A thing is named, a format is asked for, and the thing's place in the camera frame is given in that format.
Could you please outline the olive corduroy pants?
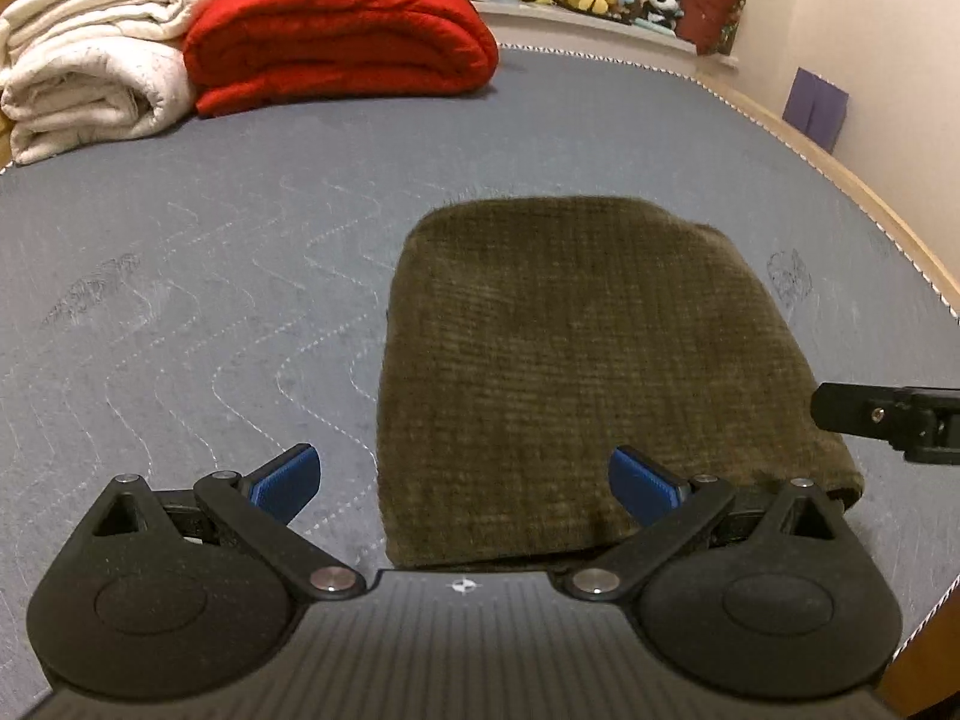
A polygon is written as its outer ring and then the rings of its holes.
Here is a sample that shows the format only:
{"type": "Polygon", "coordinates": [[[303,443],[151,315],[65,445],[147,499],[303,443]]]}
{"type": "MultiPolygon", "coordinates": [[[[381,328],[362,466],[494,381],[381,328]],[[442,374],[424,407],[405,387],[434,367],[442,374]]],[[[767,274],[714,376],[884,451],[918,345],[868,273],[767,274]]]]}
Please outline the olive corduroy pants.
{"type": "Polygon", "coordinates": [[[716,229],[619,197],[477,200],[425,216],[392,278],[377,394],[389,561],[503,566],[617,543],[628,445],[682,478],[864,479],[815,426],[815,377],[716,229]]]}

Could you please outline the grey quilted mattress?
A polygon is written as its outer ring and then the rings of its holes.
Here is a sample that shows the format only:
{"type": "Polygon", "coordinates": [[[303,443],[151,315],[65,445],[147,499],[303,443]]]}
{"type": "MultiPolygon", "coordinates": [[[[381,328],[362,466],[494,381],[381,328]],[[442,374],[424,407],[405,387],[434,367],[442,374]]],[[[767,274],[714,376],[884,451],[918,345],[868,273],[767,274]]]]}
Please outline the grey quilted mattress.
{"type": "Polygon", "coordinates": [[[619,195],[713,226],[822,380],[952,387],[955,301],[742,107],[667,71],[506,47],[473,98],[192,119],[2,177],[2,712],[46,694],[32,590],[110,478],[185,488],[297,442],[298,530],[386,566],[376,390],[410,229],[473,199],[619,195]]]}

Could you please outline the red folded quilt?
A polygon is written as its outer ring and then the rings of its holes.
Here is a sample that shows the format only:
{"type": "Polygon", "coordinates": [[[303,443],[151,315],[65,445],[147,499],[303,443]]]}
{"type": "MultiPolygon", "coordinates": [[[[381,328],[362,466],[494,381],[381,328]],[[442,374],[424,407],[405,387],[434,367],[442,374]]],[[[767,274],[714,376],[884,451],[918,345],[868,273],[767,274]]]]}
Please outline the red folded quilt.
{"type": "Polygon", "coordinates": [[[302,99],[460,96],[500,63],[469,0],[213,0],[182,52],[202,117],[302,99]]]}

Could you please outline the dark red cushion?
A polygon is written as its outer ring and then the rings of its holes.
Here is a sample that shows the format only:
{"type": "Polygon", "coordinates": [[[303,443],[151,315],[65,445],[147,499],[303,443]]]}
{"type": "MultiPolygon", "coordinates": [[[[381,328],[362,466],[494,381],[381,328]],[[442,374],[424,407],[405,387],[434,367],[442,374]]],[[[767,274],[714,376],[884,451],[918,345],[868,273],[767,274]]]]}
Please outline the dark red cushion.
{"type": "Polygon", "coordinates": [[[675,34],[700,55],[731,55],[747,0],[682,0],[675,34]]]}

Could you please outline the white folded blanket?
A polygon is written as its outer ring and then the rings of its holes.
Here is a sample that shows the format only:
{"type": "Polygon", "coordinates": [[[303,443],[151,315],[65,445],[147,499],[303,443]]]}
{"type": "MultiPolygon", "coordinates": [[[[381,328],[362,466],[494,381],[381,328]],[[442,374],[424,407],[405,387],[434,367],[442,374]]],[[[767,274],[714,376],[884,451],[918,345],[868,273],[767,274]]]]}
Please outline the white folded blanket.
{"type": "Polygon", "coordinates": [[[14,0],[2,114],[14,164],[153,137],[194,109],[181,46],[213,0],[14,0]]]}

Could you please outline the panda plush toy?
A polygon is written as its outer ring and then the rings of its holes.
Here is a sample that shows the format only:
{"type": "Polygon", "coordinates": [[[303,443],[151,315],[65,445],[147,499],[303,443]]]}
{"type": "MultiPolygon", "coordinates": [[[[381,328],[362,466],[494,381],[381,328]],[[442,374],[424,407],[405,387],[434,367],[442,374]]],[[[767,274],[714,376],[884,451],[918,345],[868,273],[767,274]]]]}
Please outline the panda plush toy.
{"type": "Polygon", "coordinates": [[[651,25],[674,31],[683,18],[682,0],[644,0],[641,18],[651,25]]]}

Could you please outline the purple paper on wall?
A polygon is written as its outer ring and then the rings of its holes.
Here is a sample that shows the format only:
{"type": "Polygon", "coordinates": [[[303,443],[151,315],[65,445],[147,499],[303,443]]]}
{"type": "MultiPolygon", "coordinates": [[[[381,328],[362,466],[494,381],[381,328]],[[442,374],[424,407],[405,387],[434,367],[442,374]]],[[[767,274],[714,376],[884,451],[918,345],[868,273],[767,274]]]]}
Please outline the purple paper on wall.
{"type": "Polygon", "coordinates": [[[827,82],[825,78],[800,68],[794,76],[782,120],[797,132],[833,153],[846,121],[850,93],[827,82]]]}

